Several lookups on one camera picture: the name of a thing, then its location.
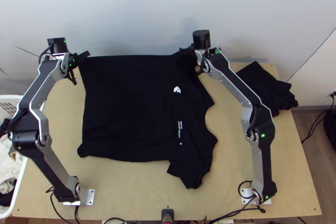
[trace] white logo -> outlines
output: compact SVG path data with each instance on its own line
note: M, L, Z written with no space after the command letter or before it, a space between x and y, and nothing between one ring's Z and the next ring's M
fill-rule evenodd
M183 129L182 121L177 121L177 125L178 125L178 137L181 138L181 129Z
M176 87L174 88L174 92L179 92L179 93L181 93L181 89L180 89L178 86L176 86Z

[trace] black t-shirt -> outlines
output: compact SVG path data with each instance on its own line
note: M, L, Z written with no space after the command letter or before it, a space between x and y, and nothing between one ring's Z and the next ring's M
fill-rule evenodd
M79 65L86 98L78 155L169 160L168 173L198 188L217 139L205 125L214 103L195 66L179 53L87 58Z

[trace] green led light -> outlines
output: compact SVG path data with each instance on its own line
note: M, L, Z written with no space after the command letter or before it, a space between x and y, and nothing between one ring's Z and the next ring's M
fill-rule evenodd
M216 47L215 48L215 54L219 54L221 51Z

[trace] electrical outlet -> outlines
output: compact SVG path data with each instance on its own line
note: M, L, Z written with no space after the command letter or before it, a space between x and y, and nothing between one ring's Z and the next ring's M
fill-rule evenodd
M326 97L327 97L327 96L330 96L330 95L333 94L334 92L336 92L336 89L334 89L333 91L331 91L330 93L328 93L328 94L326 95Z

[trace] wooden floor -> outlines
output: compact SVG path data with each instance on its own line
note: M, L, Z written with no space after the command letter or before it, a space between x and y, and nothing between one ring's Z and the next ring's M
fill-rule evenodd
M304 139L319 113L293 114L300 138ZM303 144L312 178L322 209L321 216L308 216L302 219L307 224L336 223L336 151L327 139L322 123L313 136ZM302 224L298 218L254 219L257 224ZM237 220L235 223L251 223L251 220ZM63 224L62 220L8 218L6 224ZM82 224L101 224L100 221L81 221ZM138 221L139 224L158 224L158 221Z

